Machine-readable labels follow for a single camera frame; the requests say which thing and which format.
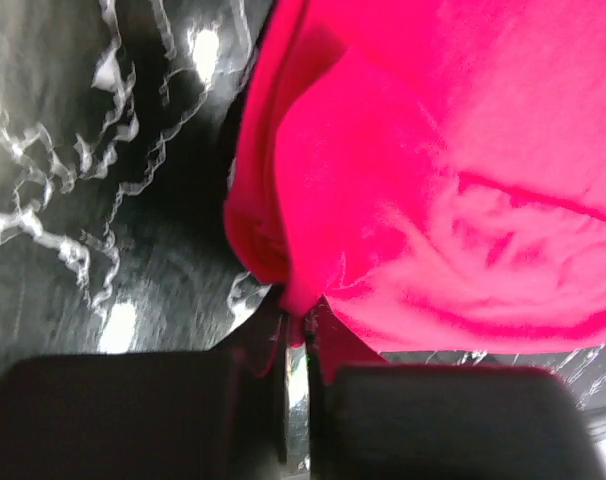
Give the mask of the magenta t shirt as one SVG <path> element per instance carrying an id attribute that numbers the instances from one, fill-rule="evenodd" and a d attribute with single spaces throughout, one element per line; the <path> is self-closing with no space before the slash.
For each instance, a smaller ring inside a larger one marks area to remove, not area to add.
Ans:
<path id="1" fill-rule="evenodd" d="M 606 344 L 606 1 L 279 1 L 224 204 L 371 348 Z"/>

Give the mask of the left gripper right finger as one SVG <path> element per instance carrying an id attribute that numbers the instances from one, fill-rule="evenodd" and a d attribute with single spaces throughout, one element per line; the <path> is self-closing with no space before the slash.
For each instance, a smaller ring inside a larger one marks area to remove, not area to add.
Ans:
<path id="1" fill-rule="evenodd" d="M 393 364 L 320 301 L 305 318 L 314 479 L 604 479 L 606 409 L 531 366 Z"/>

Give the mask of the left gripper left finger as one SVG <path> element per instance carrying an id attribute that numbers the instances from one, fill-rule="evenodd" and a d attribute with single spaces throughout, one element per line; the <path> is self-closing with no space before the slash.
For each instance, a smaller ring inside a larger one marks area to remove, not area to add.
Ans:
<path id="1" fill-rule="evenodd" d="M 206 351 L 56 355 L 0 378 L 0 479 L 276 479 L 288 319 L 271 289 Z"/>

